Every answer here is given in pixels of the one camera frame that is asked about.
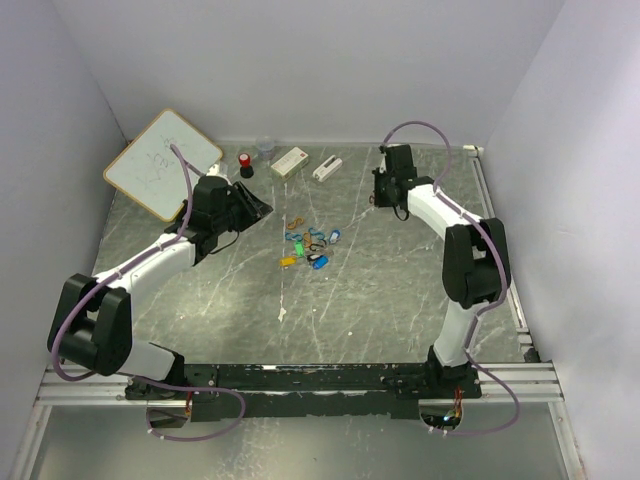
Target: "marble floor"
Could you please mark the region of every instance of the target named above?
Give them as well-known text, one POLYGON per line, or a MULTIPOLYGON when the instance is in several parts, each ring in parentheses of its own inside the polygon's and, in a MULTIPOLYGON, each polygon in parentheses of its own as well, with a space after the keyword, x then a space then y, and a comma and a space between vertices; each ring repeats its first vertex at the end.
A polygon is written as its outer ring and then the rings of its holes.
MULTIPOLYGON (((136 338, 185 355, 187 362, 349 363, 416 362, 426 358, 446 311, 441 283, 443 242, 420 220, 399 222, 390 209, 374 209, 371 170, 375 146, 300 146, 310 156, 301 172, 283 183, 266 163, 242 180, 237 155, 253 147, 221 145, 232 181, 274 207, 223 252, 170 279, 139 306, 136 338), (335 154, 344 164, 320 184, 313 170, 335 154), (306 262, 283 270, 278 260, 293 252, 285 223, 337 228, 341 241, 321 270, 306 262)), ((279 147, 276 159, 291 147, 279 147)), ((414 148, 420 175, 435 177, 445 164, 439 148, 414 148)), ((445 192, 482 214, 474 170, 465 152, 444 180, 445 192)), ((154 242, 166 225, 118 193, 96 260, 100 272, 154 242)), ((232 240, 220 238, 220 245, 232 240)), ((521 362, 508 304, 486 315, 474 353, 482 362, 521 362)))

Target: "red cap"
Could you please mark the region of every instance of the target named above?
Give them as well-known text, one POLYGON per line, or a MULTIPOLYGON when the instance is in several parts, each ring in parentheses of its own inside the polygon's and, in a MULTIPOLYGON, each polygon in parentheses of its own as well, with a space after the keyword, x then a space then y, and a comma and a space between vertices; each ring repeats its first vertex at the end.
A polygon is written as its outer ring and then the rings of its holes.
POLYGON ((251 157, 248 153, 241 153, 240 155, 238 155, 238 161, 243 167, 248 167, 249 165, 251 165, 251 157))

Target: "white backdrop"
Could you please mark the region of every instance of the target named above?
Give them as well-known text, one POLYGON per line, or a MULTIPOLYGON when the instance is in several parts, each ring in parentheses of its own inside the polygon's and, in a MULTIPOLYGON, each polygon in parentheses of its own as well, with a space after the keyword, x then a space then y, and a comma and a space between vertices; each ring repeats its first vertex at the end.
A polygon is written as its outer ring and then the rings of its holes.
POLYGON ((54 3, 128 138, 174 107, 215 140, 377 142, 426 119, 484 144, 563 0, 54 3))
POLYGON ((0 6, 0 478, 48 360, 62 284, 91 273, 124 141, 48 0, 0 6))
POLYGON ((595 480, 638 477, 638 85, 640 2, 568 0, 487 148, 523 307, 595 480))

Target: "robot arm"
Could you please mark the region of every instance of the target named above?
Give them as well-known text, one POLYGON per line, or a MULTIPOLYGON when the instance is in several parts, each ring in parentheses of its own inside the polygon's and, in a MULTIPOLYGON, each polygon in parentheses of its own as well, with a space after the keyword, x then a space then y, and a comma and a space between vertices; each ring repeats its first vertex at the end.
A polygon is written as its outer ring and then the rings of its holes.
POLYGON ((442 280, 449 304, 433 351, 441 367, 462 366, 467 363, 466 345, 474 340, 475 331, 470 330, 476 313, 483 304, 494 301, 501 291, 493 257, 487 255, 486 244, 462 214, 475 220, 489 234, 500 253, 510 283, 504 226, 498 219, 482 220, 467 212, 440 191, 436 194, 431 178, 418 177, 409 145, 383 147, 381 151, 385 155, 383 163, 373 171, 374 204, 378 207, 391 206, 396 215, 398 208, 404 210, 407 213, 405 219, 413 214, 445 242, 442 280))
POLYGON ((233 185, 215 169, 199 179, 193 190, 193 208, 183 236, 176 237, 186 212, 143 252, 158 251, 120 274, 128 260, 95 277, 76 274, 63 287, 47 346, 51 351, 60 326, 79 301, 101 280, 118 273, 73 320, 60 344, 60 355, 103 376, 116 372, 139 375, 172 385, 184 383, 184 357, 176 352, 133 338, 132 318, 136 305, 173 275, 188 270, 207 255, 215 254, 218 237, 238 234, 272 211, 240 182, 233 185), (89 316, 88 312, 97 312, 89 316))

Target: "wooden whiteboard frame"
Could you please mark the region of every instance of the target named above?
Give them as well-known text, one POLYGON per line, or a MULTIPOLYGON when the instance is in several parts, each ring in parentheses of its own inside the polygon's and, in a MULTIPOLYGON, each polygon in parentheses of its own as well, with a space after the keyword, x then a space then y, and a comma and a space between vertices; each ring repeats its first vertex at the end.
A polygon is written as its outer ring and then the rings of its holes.
POLYGON ((131 143, 129 143, 129 145, 126 146, 126 148, 120 152, 120 154, 107 166, 107 168, 104 169, 104 171, 102 172, 102 177, 104 178, 104 180, 109 184, 112 185, 114 188, 116 188, 119 192, 122 192, 123 194, 125 194, 127 197, 129 197, 131 200, 133 200, 134 202, 136 202, 138 205, 140 205, 141 207, 143 207, 145 210, 147 210, 149 213, 151 213, 152 215, 154 215, 155 217, 158 217, 160 220, 164 221, 164 222, 172 222, 175 220, 175 218, 178 216, 178 213, 180 213, 180 209, 181 206, 179 206, 177 208, 177 210, 175 211, 175 213, 173 215, 171 215, 168 218, 164 218, 161 215, 159 215, 157 212, 155 212, 153 209, 151 209, 148 205, 144 204, 142 201, 138 200, 135 196, 131 195, 129 192, 127 192, 126 190, 122 189, 119 185, 117 185, 115 182, 113 182, 111 179, 109 179, 109 177, 107 176, 107 173, 109 172, 109 170, 111 169, 111 167, 113 167, 122 156, 124 156, 130 148, 132 148, 135 143, 158 121, 158 119, 160 119, 160 117, 162 115, 164 115, 166 112, 171 112, 173 113, 176 117, 178 117, 180 120, 182 120, 184 123, 186 123, 189 127, 191 127, 191 129, 193 129, 193 131, 195 133, 197 133, 198 135, 200 135, 204 140, 206 140, 209 144, 211 144, 212 147, 214 147, 215 149, 217 149, 220 153, 218 158, 215 160, 215 162, 219 161, 223 155, 224 152, 222 151, 222 149, 216 145, 215 143, 213 143, 211 140, 209 140, 209 138, 206 137, 206 135, 204 135, 200 130, 198 130, 196 127, 194 127, 191 123, 189 123, 182 115, 180 115, 178 112, 176 112, 174 109, 172 108, 165 108, 164 110, 162 110, 158 115, 156 115, 156 117, 151 121, 151 123, 149 123, 149 125, 147 125, 144 130, 142 130, 137 136, 136 138, 134 138, 131 143))

